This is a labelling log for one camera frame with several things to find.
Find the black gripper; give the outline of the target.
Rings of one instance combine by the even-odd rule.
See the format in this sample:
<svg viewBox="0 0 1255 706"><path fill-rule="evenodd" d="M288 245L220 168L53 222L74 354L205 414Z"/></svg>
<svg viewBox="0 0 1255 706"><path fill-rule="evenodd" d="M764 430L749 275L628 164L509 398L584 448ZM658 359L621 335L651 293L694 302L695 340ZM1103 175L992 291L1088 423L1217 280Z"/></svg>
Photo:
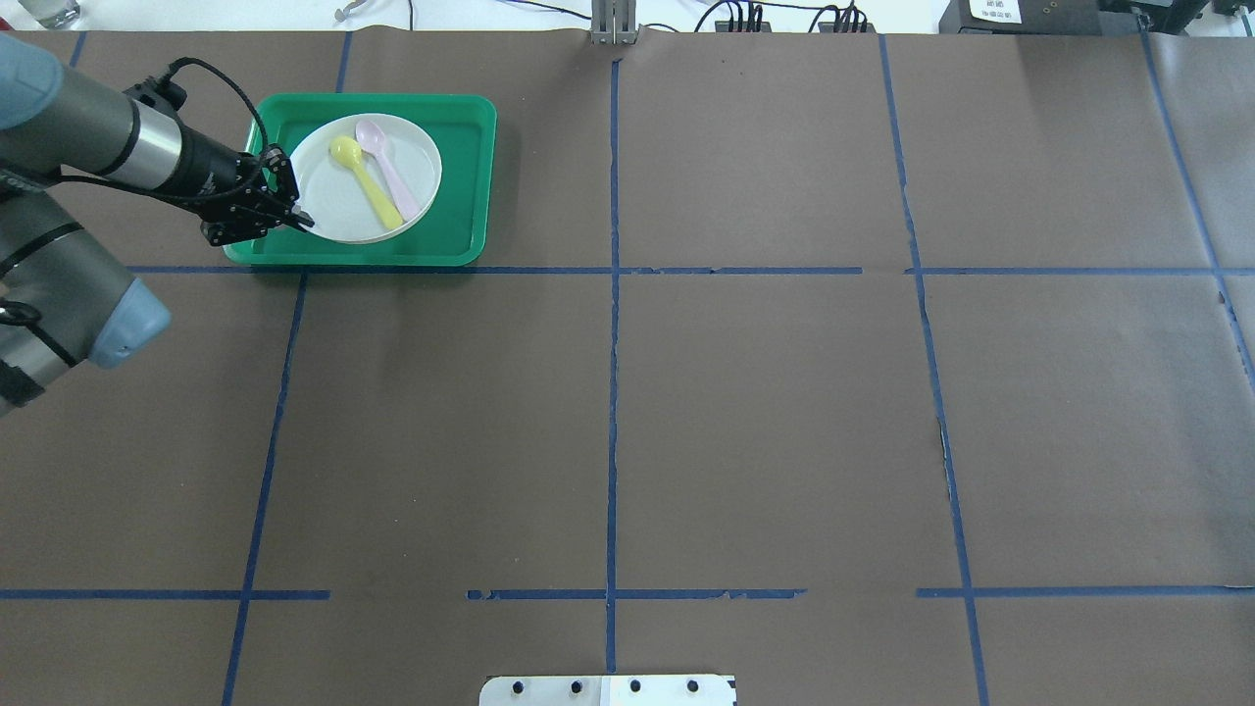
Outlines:
<svg viewBox="0 0 1255 706"><path fill-rule="evenodd" d="M315 221L300 209L290 155L266 147L261 155L241 157L238 186L201 204L201 231L208 245L241 245L280 227L311 232Z"/></svg>

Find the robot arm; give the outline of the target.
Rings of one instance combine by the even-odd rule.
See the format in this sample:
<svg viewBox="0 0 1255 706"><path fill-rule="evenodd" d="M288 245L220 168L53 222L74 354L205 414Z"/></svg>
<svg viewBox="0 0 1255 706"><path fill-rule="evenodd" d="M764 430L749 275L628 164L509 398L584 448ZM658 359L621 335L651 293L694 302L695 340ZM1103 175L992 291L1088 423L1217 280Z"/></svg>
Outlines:
<svg viewBox="0 0 1255 706"><path fill-rule="evenodd" d="M123 92L3 35L1 408L43 396L82 362L119 367L169 327L169 308L54 188L98 186L196 214L208 245L310 231L291 158L248 104L261 147L236 150L184 123L182 56Z"/></svg>

